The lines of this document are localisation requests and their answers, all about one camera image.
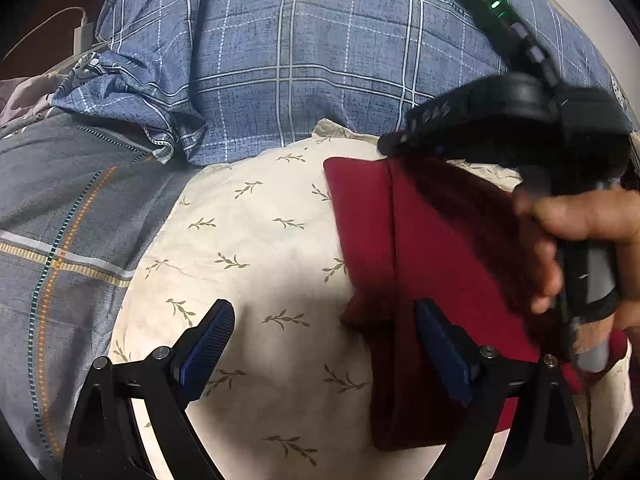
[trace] white cable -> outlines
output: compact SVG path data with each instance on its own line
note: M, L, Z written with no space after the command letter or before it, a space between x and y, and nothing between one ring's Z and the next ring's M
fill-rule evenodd
M6 59L9 57L9 54L11 54L16 48L18 48L18 46L24 41L26 40L31 34L33 34L36 30L38 30L40 27L42 27L45 23L49 23L51 20L53 20L53 18L55 18L56 16L62 14L63 12L67 12L68 10L80 10L82 12L82 20L80 22L80 25L86 25L87 22L87 17L86 17L86 12L82 7L67 7L66 9L62 9L59 10L58 12L56 12L53 16L49 16L46 20L44 20L40 25L38 25L37 27L34 27L33 29L31 29L29 32L27 32L20 41L18 41L18 43L16 43L14 46L11 47L11 49L9 50L9 52L7 52L6 54L4 54L4 57L2 58L2 61L6 61Z

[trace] red cloth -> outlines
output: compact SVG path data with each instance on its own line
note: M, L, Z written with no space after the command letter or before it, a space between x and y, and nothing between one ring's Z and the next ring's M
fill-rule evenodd
M507 193L433 158L331 158L324 170L356 290L342 322L370 348L378 449L442 444L464 414L418 342L413 300L433 299L477 344L508 358L537 361L541 346L559 355L553 318L527 313L530 285ZM610 341L615 362L626 337ZM577 391L575 374L564 371ZM497 431L510 427L515 406L507 400Z

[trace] silver screw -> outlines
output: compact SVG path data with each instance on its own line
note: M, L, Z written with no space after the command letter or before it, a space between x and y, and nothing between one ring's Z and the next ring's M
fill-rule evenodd
M98 357L94 361L94 368L96 370L102 370L107 365L108 362L109 360L105 356Z
M549 368L554 368L556 366L558 366L558 359L556 359L553 355L551 354L545 354L544 357L542 358L542 361L544 362L545 365L547 365Z
M152 356L154 359L164 359L169 355L170 351L171 349L168 346L159 346L153 351Z
M489 345L481 346L480 353L487 359L493 359L494 357L498 357L498 351L494 347Z

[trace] blue plaid fabric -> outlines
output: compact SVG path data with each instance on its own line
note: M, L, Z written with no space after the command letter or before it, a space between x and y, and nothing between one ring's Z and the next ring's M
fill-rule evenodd
M546 0L509 0L572 84L613 93L584 33ZM167 159L231 162L321 118L382 134L430 96L504 72L454 0L106 0L109 49L55 106L142 124Z

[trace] device handle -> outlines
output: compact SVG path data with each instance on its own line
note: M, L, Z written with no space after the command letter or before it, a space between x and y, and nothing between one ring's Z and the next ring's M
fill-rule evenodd
M525 188L535 198L552 195L551 175L546 168L523 166L518 170ZM593 185L593 189L605 187L605 182ZM554 307L567 328L567 347L575 355L578 368L600 372L609 360L609 337L582 350L580 327L606 319L618 307L614 245L601 240L558 240L558 264L564 273L564 287ZM574 352L576 343L578 352Z

